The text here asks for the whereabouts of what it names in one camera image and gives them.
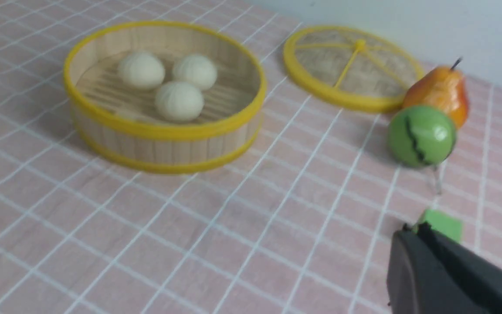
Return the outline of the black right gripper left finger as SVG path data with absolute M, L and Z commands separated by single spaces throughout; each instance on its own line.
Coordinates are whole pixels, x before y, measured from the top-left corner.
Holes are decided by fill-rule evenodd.
M 386 279 L 393 314 L 483 314 L 416 234 L 395 231 Z

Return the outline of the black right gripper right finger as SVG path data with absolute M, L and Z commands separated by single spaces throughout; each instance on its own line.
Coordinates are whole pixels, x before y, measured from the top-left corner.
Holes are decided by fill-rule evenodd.
M 424 222 L 418 227 L 404 223 L 403 230 L 416 234 L 444 266 L 456 286 L 488 314 L 502 314 L 502 269 Z

